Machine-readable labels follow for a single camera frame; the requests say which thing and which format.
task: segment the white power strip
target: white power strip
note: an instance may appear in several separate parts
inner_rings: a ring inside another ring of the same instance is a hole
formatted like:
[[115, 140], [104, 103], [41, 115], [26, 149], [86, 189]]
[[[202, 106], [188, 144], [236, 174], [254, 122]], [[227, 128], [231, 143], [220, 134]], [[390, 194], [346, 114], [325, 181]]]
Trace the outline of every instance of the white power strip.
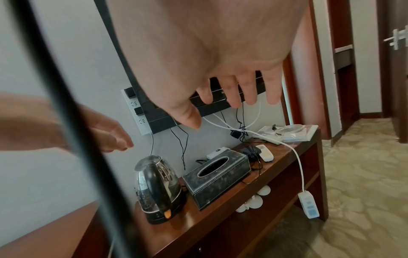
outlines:
[[139, 128], [140, 134], [141, 135], [146, 135], [152, 133], [152, 129], [149, 126], [149, 123], [147, 122], [145, 114], [143, 115], [136, 115], [135, 108], [140, 107], [140, 103], [137, 99], [137, 97], [133, 98], [128, 98], [128, 96], [125, 93], [125, 90], [121, 90], [122, 95], [126, 101], [127, 107], [129, 107], [130, 113], [133, 116], [133, 119], [136, 122], [137, 127]]

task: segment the kettle lid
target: kettle lid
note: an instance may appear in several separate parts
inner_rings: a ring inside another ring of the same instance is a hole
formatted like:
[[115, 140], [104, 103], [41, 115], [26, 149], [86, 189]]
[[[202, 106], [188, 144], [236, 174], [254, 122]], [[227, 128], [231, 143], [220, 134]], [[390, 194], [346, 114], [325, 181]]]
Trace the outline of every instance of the kettle lid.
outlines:
[[151, 156], [147, 156], [143, 159], [141, 159], [135, 166], [135, 171], [143, 171], [147, 165], [149, 164], [157, 164], [158, 162], [160, 162], [162, 160], [161, 157], [156, 156], [156, 155], [151, 155]]

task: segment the kettle base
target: kettle base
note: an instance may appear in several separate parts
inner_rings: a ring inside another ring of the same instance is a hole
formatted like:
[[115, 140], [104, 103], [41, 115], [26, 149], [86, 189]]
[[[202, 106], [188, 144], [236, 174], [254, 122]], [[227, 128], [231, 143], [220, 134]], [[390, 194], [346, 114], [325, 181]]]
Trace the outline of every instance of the kettle base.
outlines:
[[165, 218], [163, 214], [157, 211], [155, 213], [145, 213], [147, 221], [150, 224], [156, 225], [171, 220], [172, 217], [174, 217], [181, 209], [183, 209], [184, 204], [186, 204], [187, 202], [186, 193], [183, 190], [180, 191], [181, 192], [178, 195], [178, 198], [176, 198], [172, 203], [170, 218]]

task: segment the wooden baseboard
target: wooden baseboard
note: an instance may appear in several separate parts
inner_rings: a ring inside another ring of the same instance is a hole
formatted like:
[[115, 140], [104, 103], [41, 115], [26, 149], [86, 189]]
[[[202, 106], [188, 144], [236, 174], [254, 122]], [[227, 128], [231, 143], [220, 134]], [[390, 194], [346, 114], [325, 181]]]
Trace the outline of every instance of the wooden baseboard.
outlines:
[[360, 113], [360, 118], [383, 118], [383, 113]]
[[338, 140], [340, 140], [340, 138], [343, 136], [343, 130], [341, 130], [340, 132], [338, 132], [332, 139], [331, 139], [331, 146], [333, 147], [336, 142], [338, 142]]

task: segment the hand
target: hand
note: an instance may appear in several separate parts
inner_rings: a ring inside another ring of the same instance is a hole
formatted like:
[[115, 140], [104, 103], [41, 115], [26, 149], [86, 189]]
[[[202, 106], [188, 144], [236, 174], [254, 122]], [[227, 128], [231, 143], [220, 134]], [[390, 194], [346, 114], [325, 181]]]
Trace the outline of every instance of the hand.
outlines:
[[281, 96], [282, 61], [289, 53], [306, 0], [110, 0], [121, 48], [140, 86], [179, 122], [198, 128], [189, 97], [213, 101], [217, 77], [233, 108], [257, 100], [260, 70], [270, 104]]
[[[80, 105], [103, 152], [133, 147], [130, 136], [115, 120]], [[0, 150], [69, 150], [61, 122], [51, 103], [41, 97], [0, 93]]]

